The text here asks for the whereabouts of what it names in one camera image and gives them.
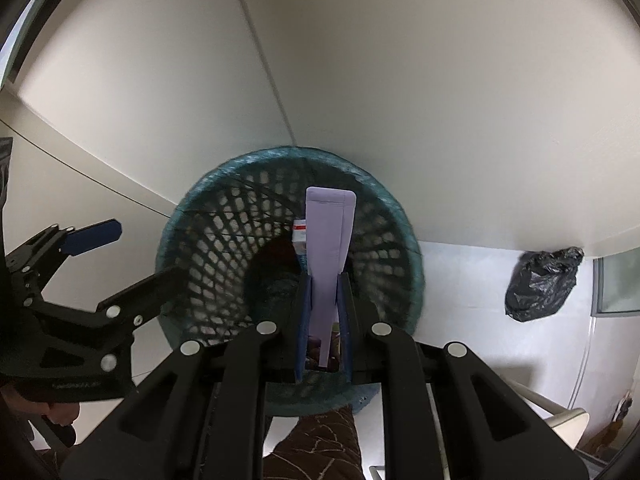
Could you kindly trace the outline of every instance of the black plastic bag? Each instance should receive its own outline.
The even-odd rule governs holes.
[[[504,297],[507,315],[524,322],[555,314],[575,286],[583,257],[578,247],[524,254]]]

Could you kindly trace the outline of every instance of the basket rim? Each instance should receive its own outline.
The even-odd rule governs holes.
[[[410,307],[406,314],[406,324],[402,327],[409,334],[415,332],[418,319],[422,312],[424,300],[424,271],[422,268],[422,254],[420,245],[415,237],[411,223],[404,212],[404,208],[398,200],[369,172],[356,166],[352,162],[335,155],[335,153],[326,152],[319,148],[298,147],[298,146],[279,146],[276,148],[266,148],[255,152],[245,153],[236,156],[223,164],[220,164],[214,170],[204,174],[186,193],[180,203],[176,206],[174,212],[162,230],[162,236],[156,256],[156,272],[173,265],[173,253],[170,247],[173,245],[176,227],[187,211],[191,210],[197,200],[200,199],[202,193],[206,190],[214,189],[222,178],[234,176],[238,170],[248,164],[255,164],[264,161],[274,161],[277,159],[312,159],[324,162],[329,166],[337,166],[341,171],[353,176],[356,181],[368,187],[375,193],[378,199],[385,203],[389,214],[393,217],[396,227],[402,234],[402,241],[407,250],[407,258],[411,267],[411,294]]]

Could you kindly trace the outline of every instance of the teal wicker basket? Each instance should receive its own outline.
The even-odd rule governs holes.
[[[207,173],[164,228],[156,269],[177,264],[190,274],[186,294],[165,305],[160,317],[172,348],[188,339],[205,345],[225,342],[289,306],[297,272],[283,268],[267,281],[256,280],[252,263],[270,242],[290,236],[294,219],[304,218],[309,186],[356,194],[348,265],[354,295],[375,303],[386,322],[414,332],[424,276],[418,242],[402,207],[347,160],[287,146],[233,158]],[[311,415],[346,404],[357,412],[378,390],[376,384],[354,386],[341,372],[306,370],[299,384],[268,384],[266,414]]]

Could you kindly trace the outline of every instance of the human hand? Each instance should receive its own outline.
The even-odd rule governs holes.
[[[0,388],[0,394],[14,412],[45,415],[51,422],[60,426],[68,426],[80,415],[80,404],[77,402],[72,404],[33,402],[21,396],[12,384],[6,384]]]

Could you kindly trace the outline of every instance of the brown patterned fabric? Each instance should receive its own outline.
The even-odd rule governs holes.
[[[351,406],[300,417],[262,462],[264,480],[364,480]]]

